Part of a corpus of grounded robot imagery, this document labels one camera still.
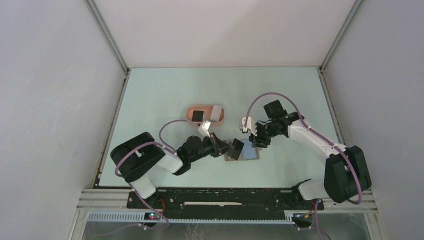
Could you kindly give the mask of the black credit card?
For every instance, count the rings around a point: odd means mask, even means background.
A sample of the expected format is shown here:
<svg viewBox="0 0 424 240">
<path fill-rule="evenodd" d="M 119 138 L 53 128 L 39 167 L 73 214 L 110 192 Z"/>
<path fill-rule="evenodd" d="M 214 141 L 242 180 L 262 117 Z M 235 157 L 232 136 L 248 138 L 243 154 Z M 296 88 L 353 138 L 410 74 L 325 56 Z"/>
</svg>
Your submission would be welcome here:
<svg viewBox="0 0 424 240">
<path fill-rule="evenodd" d="M 241 158 L 244 143 L 237 138 L 231 141 L 231 150 L 227 152 L 227 158 L 230 161 L 238 161 Z"/>
</svg>

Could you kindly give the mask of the taupe leather card holder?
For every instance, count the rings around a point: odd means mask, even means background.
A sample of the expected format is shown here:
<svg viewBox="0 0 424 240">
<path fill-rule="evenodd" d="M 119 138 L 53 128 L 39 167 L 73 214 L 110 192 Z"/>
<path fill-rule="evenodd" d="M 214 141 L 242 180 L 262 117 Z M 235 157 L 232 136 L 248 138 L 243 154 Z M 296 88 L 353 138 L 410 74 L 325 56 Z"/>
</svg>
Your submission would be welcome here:
<svg viewBox="0 0 424 240">
<path fill-rule="evenodd" d="M 231 145 L 232 140 L 225 140 L 228 144 Z M 241 152 L 241 158 L 239 160 L 229 160 L 227 153 L 225 154 L 224 158 L 225 161 L 247 161 L 247 160 L 258 160 L 260 158 L 259 151 L 260 149 L 257 147 L 252 147 L 252 143 L 248 139 L 242 139 L 240 140 L 244 143 L 244 147 Z"/>
</svg>

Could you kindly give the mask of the peach plastic card tray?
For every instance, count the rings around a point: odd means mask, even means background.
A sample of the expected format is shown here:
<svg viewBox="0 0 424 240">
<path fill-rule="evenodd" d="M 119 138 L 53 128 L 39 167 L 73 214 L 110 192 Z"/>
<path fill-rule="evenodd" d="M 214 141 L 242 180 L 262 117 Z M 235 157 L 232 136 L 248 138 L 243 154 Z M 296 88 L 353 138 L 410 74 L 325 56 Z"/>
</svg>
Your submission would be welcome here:
<svg viewBox="0 0 424 240">
<path fill-rule="evenodd" d="M 223 122 L 224 122 L 225 111 L 224 111 L 224 108 L 222 107 L 220 121 L 219 122 L 212 122 L 210 120 L 210 116 L 211 116 L 212 108 L 213 108 L 214 105 L 216 105 L 216 104 L 195 104 L 195 105 L 191 105 L 186 110 L 186 119 L 193 122 L 192 121 L 193 111 L 195 111 L 195 110 L 204 111 L 203 121 L 210 121 L 212 127 L 218 127 L 218 126 L 222 125 Z"/>
</svg>

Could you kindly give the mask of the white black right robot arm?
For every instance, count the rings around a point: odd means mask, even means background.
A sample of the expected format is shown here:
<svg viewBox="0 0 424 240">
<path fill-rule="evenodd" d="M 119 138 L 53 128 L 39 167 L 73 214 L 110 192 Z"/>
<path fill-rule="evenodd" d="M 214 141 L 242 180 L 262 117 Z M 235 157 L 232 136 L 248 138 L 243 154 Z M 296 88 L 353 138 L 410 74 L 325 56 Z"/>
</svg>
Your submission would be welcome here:
<svg viewBox="0 0 424 240">
<path fill-rule="evenodd" d="M 307 147 L 323 163 L 321 179 L 309 179 L 294 186 L 291 204 L 304 209 L 311 200 L 330 198 L 336 203 L 359 205 L 363 191 L 368 190 L 371 178 L 363 150 L 333 141 L 314 129 L 300 114 L 299 109 L 289 113 L 279 100 L 264 105 L 268 117 L 265 122 L 254 121 L 249 115 L 241 120 L 241 131 L 250 132 L 253 147 L 267 148 L 277 136 L 285 136 Z"/>
</svg>

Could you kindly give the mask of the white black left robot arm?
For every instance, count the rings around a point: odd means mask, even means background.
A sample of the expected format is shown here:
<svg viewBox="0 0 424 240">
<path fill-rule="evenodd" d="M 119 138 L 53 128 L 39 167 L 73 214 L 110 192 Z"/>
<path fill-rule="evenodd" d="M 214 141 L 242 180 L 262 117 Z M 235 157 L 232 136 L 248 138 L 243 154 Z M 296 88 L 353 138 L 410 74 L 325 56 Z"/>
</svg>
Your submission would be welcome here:
<svg viewBox="0 0 424 240">
<path fill-rule="evenodd" d="M 158 202 L 157 188 L 147 176 L 153 167 L 159 166 L 179 176 L 190 170 L 193 162 L 207 156 L 217 158 L 233 149 L 210 133 L 203 138 L 192 135 L 177 150 L 172 150 L 156 142 L 146 131 L 116 146 L 109 155 L 115 164 L 115 175 L 138 193 L 138 201 L 145 208 L 153 208 Z"/>
</svg>

